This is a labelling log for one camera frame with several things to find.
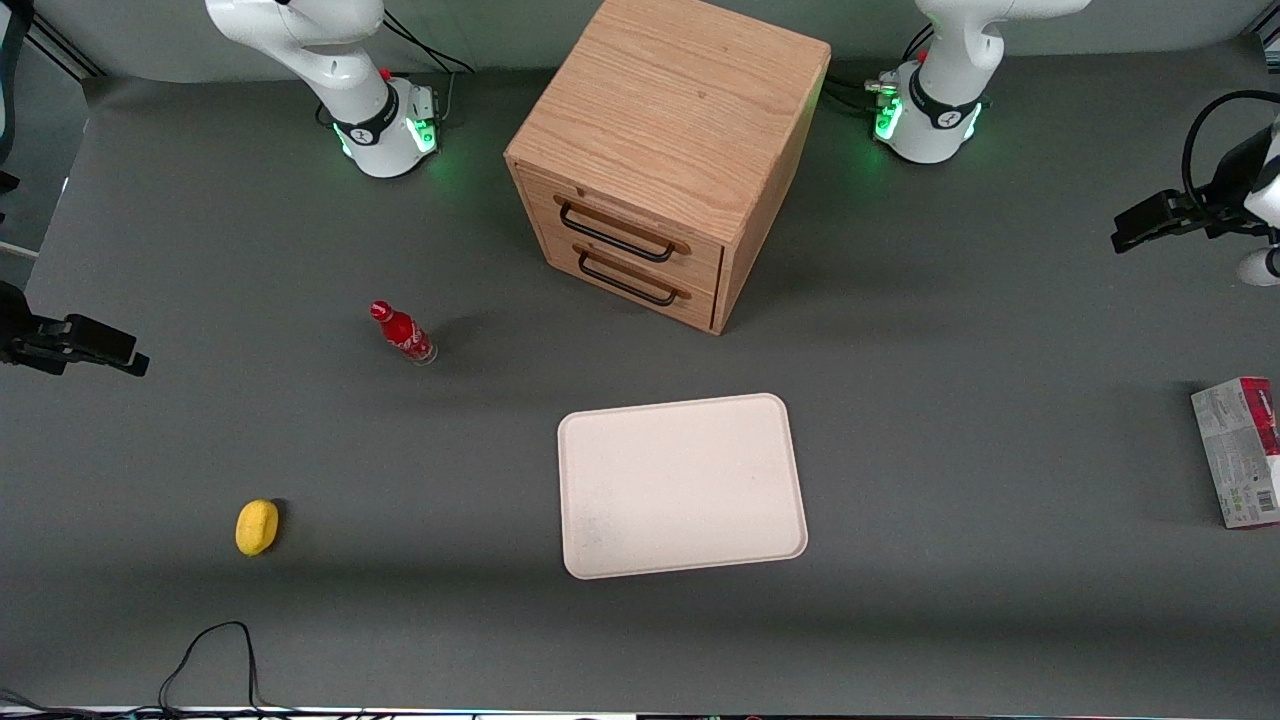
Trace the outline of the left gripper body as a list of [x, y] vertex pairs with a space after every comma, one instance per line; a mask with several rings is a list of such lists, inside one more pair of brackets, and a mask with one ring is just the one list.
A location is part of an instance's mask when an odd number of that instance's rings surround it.
[[1199, 190], [1213, 222], [1208, 238], [1253, 234], [1277, 240], [1279, 228], [1277, 123], [1266, 126], [1229, 151], [1211, 182]]

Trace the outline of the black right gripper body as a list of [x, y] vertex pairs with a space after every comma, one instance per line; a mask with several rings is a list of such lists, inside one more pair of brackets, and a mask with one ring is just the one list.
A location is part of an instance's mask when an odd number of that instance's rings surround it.
[[32, 366], [24, 347], [38, 334], [40, 322], [29, 310], [22, 290], [8, 282], [1, 283], [1, 361], [18, 366]]

